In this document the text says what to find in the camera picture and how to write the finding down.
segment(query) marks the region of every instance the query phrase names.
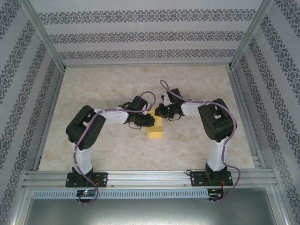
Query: yellow block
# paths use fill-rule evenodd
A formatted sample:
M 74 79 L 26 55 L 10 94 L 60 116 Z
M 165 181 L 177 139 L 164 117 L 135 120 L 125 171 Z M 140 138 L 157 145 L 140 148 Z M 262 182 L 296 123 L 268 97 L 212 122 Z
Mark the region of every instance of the yellow block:
M 154 106 L 152 109 L 147 112 L 147 114 L 151 114 L 151 116 L 154 117 L 154 126 L 152 127 L 146 127 L 146 134 L 149 138 L 154 139 L 162 139 L 163 138 L 163 118 L 158 117 L 155 115 L 155 109 L 157 107 Z

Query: marble floor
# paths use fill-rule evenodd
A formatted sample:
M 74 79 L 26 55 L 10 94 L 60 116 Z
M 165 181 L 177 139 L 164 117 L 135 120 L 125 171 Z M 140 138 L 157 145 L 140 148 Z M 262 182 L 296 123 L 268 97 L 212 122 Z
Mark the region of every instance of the marble floor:
M 226 161 L 239 168 L 254 168 L 225 67 L 188 66 L 66 69 L 39 170 L 71 170 L 73 149 L 65 129 L 84 105 L 113 108 L 146 90 L 156 94 L 158 105 L 165 92 L 160 79 L 166 80 L 170 89 L 179 88 L 185 98 L 222 98 L 238 124 Z M 143 98 L 153 100 L 151 95 Z M 149 139 L 144 128 L 130 129 L 127 124 L 103 128 L 92 147 L 94 170 L 204 169 L 210 139 L 200 118 L 164 120 L 163 129 L 163 139 Z

